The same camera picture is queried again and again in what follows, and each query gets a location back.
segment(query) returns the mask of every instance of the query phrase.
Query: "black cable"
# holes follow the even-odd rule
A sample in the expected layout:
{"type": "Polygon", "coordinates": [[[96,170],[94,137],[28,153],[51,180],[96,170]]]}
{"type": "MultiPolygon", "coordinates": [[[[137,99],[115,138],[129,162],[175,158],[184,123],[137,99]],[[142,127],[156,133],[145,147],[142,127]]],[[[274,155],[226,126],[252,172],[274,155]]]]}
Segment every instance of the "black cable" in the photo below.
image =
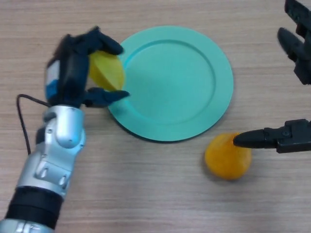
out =
{"type": "Polygon", "coordinates": [[[36,102],[38,104],[41,104],[41,105],[44,105],[44,106],[47,106],[47,107],[50,107],[50,105],[42,100],[38,100],[34,97],[31,97],[29,95],[26,95],[26,94],[19,94],[17,97],[16,97],[16,108],[17,108],[17,113],[18,113],[18,117],[19,117],[19,120],[20,120],[20,124],[21,124],[21,127],[23,129],[23,133],[24,133],[24,137],[25,137],[25,142],[26,142],[26,147],[27,147],[27,152],[28,152],[28,155],[31,154],[31,149],[30,149],[30,144],[29,144],[29,139],[28,139],[28,134],[27,134],[27,130],[26,130],[26,127],[25,127],[25,123],[24,123],[24,120],[23,120],[23,115],[21,113],[21,109],[20,109],[20,98],[26,98],[26,99],[29,99],[33,102],[36,102]]]}

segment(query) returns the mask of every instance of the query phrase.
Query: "teal plate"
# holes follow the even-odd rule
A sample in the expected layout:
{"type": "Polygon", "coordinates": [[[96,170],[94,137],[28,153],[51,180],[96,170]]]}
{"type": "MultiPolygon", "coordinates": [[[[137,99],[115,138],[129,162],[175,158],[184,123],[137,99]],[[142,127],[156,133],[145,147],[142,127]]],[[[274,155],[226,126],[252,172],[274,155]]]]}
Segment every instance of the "teal plate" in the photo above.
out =
{"type": "Polygon", "coordinates": [[[226,112],[233,74],[222,50],[188,28],[161,26],[127,38],[120,59],[130,97],[109,110],[130,133],[174,142],[195,137],[226,112]]]}

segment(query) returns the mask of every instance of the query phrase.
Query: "orange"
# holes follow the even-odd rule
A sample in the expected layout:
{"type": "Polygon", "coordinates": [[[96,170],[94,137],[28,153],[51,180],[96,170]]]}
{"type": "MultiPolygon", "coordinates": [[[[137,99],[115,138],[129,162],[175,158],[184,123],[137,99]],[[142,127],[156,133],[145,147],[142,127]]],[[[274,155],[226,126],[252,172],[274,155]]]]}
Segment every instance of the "orange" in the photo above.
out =
{"type": "Polygon", "coordinates": [[[239,133],[223,133],[216,136],[205,151],[205,162],[209,170],[225,180],[242,177],[252,162],[252,151],[236,147],[233,139],[239,133]]]}

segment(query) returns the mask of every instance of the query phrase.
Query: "yellow fruit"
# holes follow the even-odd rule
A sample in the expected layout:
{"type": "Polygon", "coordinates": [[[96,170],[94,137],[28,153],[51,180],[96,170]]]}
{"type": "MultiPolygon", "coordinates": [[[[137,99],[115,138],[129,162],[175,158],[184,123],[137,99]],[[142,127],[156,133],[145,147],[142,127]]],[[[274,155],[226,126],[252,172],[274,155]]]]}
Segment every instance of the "yellow fruit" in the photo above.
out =
{"type": "Polygon", "coordinates": [[[118,56],[96,51],[89,58],[89,76],[99,87],[107,91],[122,90],[125,74],[118,56]]]}
{"type": "Polygon", "coordinates": [[[242,177],[252,162],[252,151],[236,147],[234,137],[238,133],[223,133],[216,136],[205,151],[205,162],[209,170],[225,180],[242,177]]]}

